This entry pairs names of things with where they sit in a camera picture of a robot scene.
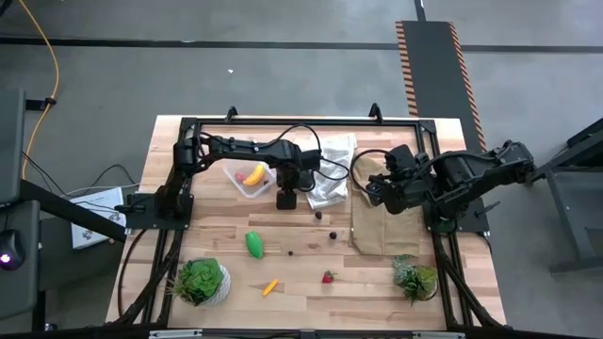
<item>artificial plant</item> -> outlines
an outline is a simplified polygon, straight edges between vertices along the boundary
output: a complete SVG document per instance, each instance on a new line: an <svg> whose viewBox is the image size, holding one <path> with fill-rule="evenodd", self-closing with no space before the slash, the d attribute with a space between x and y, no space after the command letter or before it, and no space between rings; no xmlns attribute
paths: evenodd
<svg viewBox="0 0 603 339"><path fill-rule="evenodd" d="M214 296L224 275L214 258L188 261L178 271L172 292L197 306Z"/></svg>
<svg viewBox="0 0 603 339"><path fill-rule="evenodd" d="M437 287L437 273L433 267L413 266L410 254L402 254L394 258L394 284L404 290L404 297L414 304L418 300L430 299Z"/></svg>

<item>banana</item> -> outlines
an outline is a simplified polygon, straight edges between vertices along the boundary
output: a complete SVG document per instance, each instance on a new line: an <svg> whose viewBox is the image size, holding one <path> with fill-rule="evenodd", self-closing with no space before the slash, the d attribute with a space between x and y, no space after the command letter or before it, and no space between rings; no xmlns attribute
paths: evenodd
<svg viewBox="0 0 603 339"><path fill-rule="evenodd" d="M256 185L257 183L259 183L262 179L264 179L264 165L259 164L255 167L255 169L253 170L253 173L247 177L247 179L245 179L243 181L243 185L245 186L253 186Z"/></svg>

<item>yellow cable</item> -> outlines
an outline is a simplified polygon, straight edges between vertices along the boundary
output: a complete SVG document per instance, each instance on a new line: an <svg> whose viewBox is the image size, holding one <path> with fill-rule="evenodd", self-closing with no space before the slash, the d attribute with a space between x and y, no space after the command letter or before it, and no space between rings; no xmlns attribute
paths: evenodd
<svg viewBox="0 0 603 339"><path fill-rule="evenodd" d="M46 46L48 46L50 55L53 57L53 62L55 63L55 87L53 88L53 93L50 95L50 98L55 99L55 97L57 95L57 89L58 89L58 80L60 78L60 71L58 69L58 62L57 62L57 57L55 56L55 51L53 50L53 46L50 45L50 42L48 42L48 39L46 39L46 35L44 34L44 31L41 30L41 27L38 24L38 22L36 21L36 18L34 18L34 15L31 14L31 12L29 11L29 8L27 8L25 1L19 0L19 2L21 3L21 6L23 7L23 9L27 13L27 15L29 15L31 22L34 23L36 28L38 28L38 32L40 32L41 37L44 39L44 42L46 42ZM34 144L34 141L36 141L36 133L38 133L38 127L40 127L41 122L44 120L44 118L46 118L46 114L48 114L48 111L50 110L51 106L52 105L47 104L46 107L44 108L44 111L41 113L40 119L36 123L36 127L34 127L34 131L31 133L31 137L29 138L29 144L27 145L27 150L25 151L25 154L29 155L29 152L31 151L31 146ZM29 161L27 161L27 158L26 158L23 163L23 170L22 170L22 174L21 174L23 179L25 179L28 163L29 163Z"/></svg>

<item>clear plastic container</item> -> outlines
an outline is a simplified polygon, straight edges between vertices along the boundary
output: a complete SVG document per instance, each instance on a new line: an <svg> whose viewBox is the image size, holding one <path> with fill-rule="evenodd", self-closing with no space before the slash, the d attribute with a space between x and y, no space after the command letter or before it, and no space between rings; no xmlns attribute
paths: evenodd
<svg viewBox="0 0 603 339"><path fill-rule="evenodd" d="M226 163L222 167L226 176L230 179L230 181L235 184L236 188L241 192L241 194L247 198L255 198L268 190L275 182L276 175L269 169L268 165L261 161L245 161L245 160L223 160ZM256 185L247 186L243 185L242 180L238 180L236 178L237 174L240 174L240 177L247 178L253 173L255 167L257 165L264 166L264 178L260 179L260 181Z"/></svg>

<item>computer mouse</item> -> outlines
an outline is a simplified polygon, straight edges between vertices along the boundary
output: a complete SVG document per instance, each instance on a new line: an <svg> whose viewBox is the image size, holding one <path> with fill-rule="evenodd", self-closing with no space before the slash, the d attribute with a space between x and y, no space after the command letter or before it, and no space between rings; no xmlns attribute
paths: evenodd
<svg viewBox="0 0 603 339"><path fill-rule="evenodd" d="M15 270L25 261L25 250L17 230L0 232L0 268Z"/></svg>

